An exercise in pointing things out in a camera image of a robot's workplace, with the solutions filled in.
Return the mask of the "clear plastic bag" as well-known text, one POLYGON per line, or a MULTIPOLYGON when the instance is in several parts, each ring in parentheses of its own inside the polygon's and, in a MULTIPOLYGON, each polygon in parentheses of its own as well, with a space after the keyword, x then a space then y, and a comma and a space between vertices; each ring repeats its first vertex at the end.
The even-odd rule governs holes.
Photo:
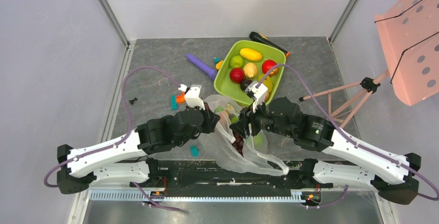
POLYGON ((267 138, 260 131, 243 138, 229 127, 238 121, 242 107, 223 95, 210 95, 204 100, 210 110, 220 116, 214 131, 201 134, 198 142, 209 158, 225 170, 237 173, 256 173, 269 176, 287 175, 289 167, 280 159, 266 153, 267 138))

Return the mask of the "yellow fruit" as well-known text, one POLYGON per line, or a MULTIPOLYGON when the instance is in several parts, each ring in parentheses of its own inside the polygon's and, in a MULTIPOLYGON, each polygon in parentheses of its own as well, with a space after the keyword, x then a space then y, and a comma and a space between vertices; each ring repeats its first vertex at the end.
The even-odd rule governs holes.
MULTIPOLYGON (((258 77, 258 81, 260 81, 263 77, 264 77, 264 74, 261 74, 258 77)), ((266 79, 263 81, 263 85, 265 85, 267 87, 269 93, 272 92, 272 90, 273 90, 273 82, 272 82, 270 76, 266 77, 266 79)))

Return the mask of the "green plastic tray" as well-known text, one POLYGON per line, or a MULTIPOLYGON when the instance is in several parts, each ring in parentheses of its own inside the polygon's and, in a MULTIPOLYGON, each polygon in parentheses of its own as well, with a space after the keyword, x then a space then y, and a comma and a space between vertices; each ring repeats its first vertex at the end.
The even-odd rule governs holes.
POLYGON ((284 64, 286 55, 266 44, 249 40, 237 41, 221 62, 214 88, 242 106, 252 100, 244 92, 252 81, 260 81, 266 72, 276 64, 284 64))

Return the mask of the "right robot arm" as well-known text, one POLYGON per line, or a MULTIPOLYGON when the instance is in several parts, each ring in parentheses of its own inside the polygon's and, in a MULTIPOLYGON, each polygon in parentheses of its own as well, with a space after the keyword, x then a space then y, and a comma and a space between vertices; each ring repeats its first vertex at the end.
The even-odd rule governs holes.
POLYGON ((328 120, 302 113, 288 98, 273 100, 268 106, 241 110, 238 121, 230 128, 243 138, 261 131, 292 138, 304 150, 322 152, 351 162, 333 165, 316 159, 306 159, 299 172, 299 181, 306 187, 316 183, 338 184, 374 189, 393 203, 408 205, 418 195, 419 182, 413 177, 421 157, 415 153, 400 155, 370 145, 337 130, 328 120))

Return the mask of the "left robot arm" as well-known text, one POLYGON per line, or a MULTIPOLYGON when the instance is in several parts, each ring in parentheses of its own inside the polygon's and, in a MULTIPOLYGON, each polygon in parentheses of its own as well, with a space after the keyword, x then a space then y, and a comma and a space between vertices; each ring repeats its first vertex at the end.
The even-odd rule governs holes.
POLYGON ((161 170, 137 163, 131 169, 124 169, 117 163, 181 147, 202 133, 214 132, 220 119, 209 108, 188 107, 175 115, 151 119, 130 133, 98 145, 85 148, 61 145, 57 148, 57 160, 61 164, 56 174, 57 187, 62 194, 69 195, 105 181, 146 182, 157 186, 163 179, 161 170))

